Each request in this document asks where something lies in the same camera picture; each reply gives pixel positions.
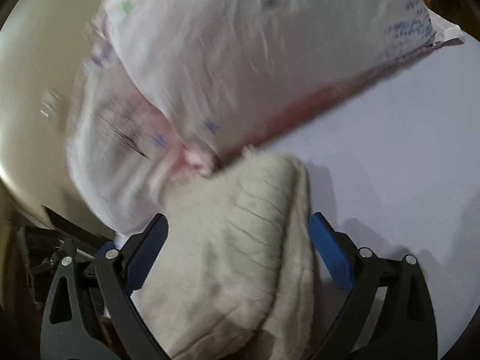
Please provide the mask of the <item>lavender bed sheet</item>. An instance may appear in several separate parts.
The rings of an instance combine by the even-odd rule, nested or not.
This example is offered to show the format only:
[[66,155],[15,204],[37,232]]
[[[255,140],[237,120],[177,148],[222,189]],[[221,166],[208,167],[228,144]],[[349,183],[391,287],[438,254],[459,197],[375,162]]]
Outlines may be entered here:
[[[479,42],[465,35],[437,46],[249,151],[292,155],[304,164],[308,235],[310,217],[320,212],[380,258],[417,258],[441,359],[479,308]],[[314,311],[301,359],[314,359],[347,297],[309,239]]]

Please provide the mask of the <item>white wall switch plate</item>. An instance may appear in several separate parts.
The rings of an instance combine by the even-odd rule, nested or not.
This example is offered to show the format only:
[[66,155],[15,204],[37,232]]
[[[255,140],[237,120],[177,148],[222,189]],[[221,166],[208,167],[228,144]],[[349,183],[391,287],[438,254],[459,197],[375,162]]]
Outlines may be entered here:
[[63,98],[52,89],[46,89],[41,96],[40,112],[49,120],[59,119],[64,114]]

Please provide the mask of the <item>beige cable knit sweater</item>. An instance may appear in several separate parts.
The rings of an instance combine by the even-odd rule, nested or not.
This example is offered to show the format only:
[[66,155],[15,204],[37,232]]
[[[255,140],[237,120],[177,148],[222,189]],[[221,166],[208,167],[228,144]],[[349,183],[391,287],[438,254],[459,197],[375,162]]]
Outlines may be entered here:
[[314,311],[308,171],[246,152],[166,192],[168,239],[133,300],[172,359],[301,359]]

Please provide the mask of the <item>pink floral pillow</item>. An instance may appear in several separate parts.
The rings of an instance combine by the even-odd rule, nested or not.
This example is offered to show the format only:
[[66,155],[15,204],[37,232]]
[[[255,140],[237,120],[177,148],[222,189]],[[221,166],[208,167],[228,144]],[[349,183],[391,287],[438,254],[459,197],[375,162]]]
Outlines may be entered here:
[[219,155],[463,36],[423,0],[103,0],[94,27],[128,89]]

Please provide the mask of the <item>pink tree print pillow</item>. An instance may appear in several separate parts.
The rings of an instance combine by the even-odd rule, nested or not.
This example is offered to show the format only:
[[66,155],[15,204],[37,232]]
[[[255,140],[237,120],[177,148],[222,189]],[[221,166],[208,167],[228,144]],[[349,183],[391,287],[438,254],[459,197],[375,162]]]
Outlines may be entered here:
[[165,187],[209,176],[220,125],[178,88],[140,85],[117,58],[87,59],[68,121],[67,167],[89,209],[123,236],[162,211]]

